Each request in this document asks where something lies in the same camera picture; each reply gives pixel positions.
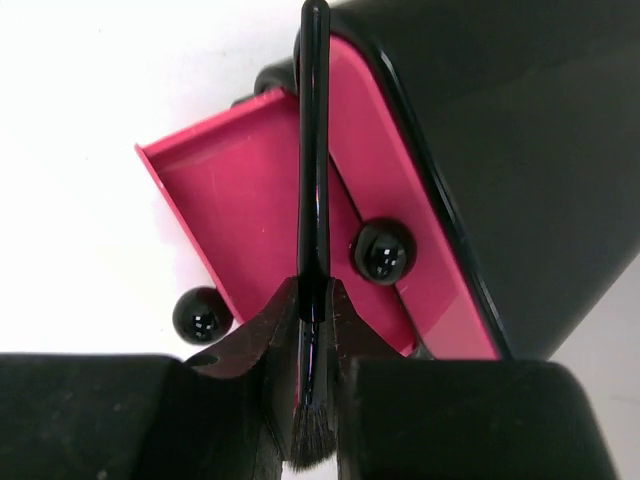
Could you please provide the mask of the pink top drawer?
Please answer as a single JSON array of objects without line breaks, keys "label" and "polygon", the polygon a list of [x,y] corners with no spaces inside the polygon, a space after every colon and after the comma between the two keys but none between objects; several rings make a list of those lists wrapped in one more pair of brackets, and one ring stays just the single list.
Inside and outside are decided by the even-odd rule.
[{"label": "pink top drawer", "polygon": [[359,315],[403,354],[419,333],[439,358],[498,358],[384,96],[361,54],[338,37],[330,41],[329,143],[359,216],[404,224],[417,246],[394,286],[346,285]]}]

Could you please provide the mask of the pink drawer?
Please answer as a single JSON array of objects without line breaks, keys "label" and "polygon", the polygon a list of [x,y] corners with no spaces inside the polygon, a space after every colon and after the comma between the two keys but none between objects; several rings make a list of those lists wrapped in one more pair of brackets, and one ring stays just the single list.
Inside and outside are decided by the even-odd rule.
[{"label": "pink drawer", "polygon": [[384,96],[361,54],[338,37],[330,41],[329,143],[359,216],[404,224],[417,246],[394,286],[346,285],[359,315],[403,354],[419,333],[439,358],[498,358]]},{"label": "pink drawer", "polygon": [[[240,322],[296,271],[298,149],[298,102],[277,89],[139,151]],[[366,281],[350,248],[367,220],[334,162],[329,193],[331,271],[346,287]]]}]

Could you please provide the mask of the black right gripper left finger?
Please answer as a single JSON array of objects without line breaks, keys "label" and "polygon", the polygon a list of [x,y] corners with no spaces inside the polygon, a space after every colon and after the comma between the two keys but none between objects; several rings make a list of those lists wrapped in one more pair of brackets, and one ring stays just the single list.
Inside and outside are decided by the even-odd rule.
[{"label": "black right gripper left finger", "polygon": [[5,479],[277,479],[291,446],[297,284],[187,361],[5,354]]}]

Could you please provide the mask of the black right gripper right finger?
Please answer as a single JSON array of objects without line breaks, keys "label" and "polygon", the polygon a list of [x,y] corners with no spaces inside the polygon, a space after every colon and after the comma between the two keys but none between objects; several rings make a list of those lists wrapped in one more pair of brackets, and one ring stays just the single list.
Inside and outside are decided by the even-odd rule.
[{"label": "black right gripper right finger", "polygon": [[342,479],[613,479],[591,403],[544,361],[409,359],[329,293]]}]

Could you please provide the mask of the black makeup brush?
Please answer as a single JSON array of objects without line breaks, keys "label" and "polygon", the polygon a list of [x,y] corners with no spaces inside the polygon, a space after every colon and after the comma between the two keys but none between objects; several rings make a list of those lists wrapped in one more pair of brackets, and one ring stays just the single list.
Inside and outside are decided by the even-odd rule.
[{"label": "black makeup brush", "polygon": [[328,109],[330,7],[306,1],[297,49],[299,195],[297,233],[298,401],[289,463],[297,472],[333,455],[330,420],[329,322],[331,286]]}]

